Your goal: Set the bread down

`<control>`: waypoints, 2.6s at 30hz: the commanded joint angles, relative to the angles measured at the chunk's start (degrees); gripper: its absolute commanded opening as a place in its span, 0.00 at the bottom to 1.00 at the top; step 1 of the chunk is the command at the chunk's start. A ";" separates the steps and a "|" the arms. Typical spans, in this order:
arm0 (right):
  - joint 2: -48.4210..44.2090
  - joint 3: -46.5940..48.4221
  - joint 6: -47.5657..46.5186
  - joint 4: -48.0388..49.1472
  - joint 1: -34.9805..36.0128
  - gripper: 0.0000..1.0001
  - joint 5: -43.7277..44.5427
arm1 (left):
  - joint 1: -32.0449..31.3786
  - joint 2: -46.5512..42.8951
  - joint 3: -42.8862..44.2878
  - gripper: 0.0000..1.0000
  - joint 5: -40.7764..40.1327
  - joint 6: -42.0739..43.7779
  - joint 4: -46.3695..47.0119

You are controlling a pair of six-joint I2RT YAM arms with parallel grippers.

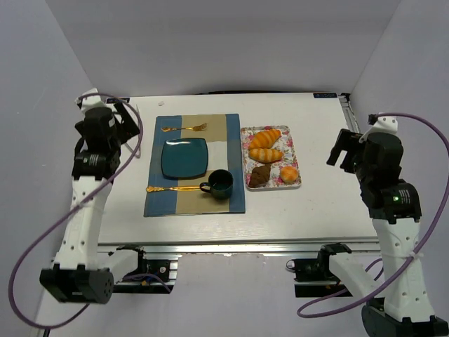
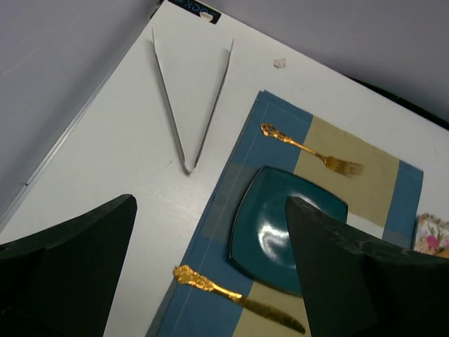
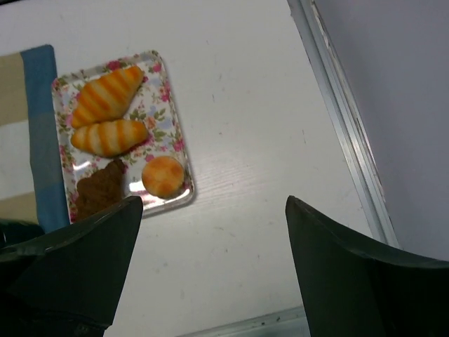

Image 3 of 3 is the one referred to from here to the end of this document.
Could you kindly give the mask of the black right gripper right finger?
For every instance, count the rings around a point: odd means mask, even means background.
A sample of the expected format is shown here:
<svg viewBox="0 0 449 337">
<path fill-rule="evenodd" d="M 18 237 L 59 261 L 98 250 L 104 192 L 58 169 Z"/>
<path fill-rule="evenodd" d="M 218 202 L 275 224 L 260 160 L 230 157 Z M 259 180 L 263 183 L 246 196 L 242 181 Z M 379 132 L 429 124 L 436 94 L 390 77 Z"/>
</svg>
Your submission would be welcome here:
<svg viewBox="0 0 449 337">
<path fill-rule="evenodd" d="M 446 261 L 371 239 L 294 196 L 285 212 L 311 335 L 448 335 Z"/>
</svg>

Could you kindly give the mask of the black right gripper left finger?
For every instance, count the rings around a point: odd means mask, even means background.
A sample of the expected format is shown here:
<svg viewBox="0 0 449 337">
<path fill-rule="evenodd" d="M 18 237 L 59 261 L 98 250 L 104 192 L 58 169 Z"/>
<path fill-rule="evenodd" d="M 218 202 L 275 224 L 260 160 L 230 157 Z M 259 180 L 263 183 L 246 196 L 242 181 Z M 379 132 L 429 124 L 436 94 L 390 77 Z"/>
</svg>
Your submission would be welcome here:
<svg viewBox="0 0 449 337">
<path fill-rule="evenodd" d="M 139 197 L 1 248 L 2 336 L 103 336 L 140 229 Z"/>
</svg>

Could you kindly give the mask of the brown chocolate croissant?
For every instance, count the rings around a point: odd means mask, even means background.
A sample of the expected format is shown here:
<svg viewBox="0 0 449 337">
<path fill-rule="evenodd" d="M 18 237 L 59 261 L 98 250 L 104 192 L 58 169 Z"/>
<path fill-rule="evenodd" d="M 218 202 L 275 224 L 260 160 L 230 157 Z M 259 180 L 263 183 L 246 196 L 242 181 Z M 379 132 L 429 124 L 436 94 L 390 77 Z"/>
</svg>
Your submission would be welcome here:
<svg viewBox="0 0 449 337">
<path fill-rule="evenodd" d="M 125 164 L 120 159 L 81 179 L 76 185 L 76 221 L 92 216 L 123 199 Z"/>
</svg>

